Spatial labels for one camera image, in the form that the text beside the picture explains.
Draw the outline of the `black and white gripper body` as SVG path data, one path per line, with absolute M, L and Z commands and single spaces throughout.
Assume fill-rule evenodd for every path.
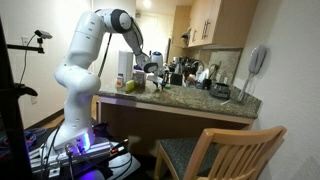
M 168 77 L 169 69 L 166 67 L 160 67 L 158 69 L 151 67 L 148 69 L 147 79 L 156 85 L 160 84 L 161 86 L 165 86 L 168 82 Z

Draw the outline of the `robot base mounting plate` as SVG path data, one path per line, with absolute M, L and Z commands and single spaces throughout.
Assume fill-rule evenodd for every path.
M 74 169 L 79 167 L 79 171 L 85 171 L 107 160 L 113 147 L 110 141 L 102 139 L 91 145 L 88 150 L 83 150 L 79 145 L 70 143 L 61 150 L 48 150 L 43 144 L 29 153 L 32 172 L 39 175 L 48 174 L 48 177 L 52 178 L 58 176 L 63 168 L 70 166 Z

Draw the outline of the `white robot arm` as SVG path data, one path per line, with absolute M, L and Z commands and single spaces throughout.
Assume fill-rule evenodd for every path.
M 70 143 L 87 150 L 94 143 L 91 102 L 101 87 L 100 78 L 89 71 L 98 57 L 105 33 L 120 33 L 135 55 L 137 65 L 147 79 L 164 86 L 163 61 L 158 52 L 143 52 L 143 37 L 136 21 L 121 9 L 102 9 L 83 13 L 76 26 L 71 45 L 55 71 L 56 81 L 68 91 L 64 103 L 64 122 L 47 139 L 48 149 L 62 150 Z

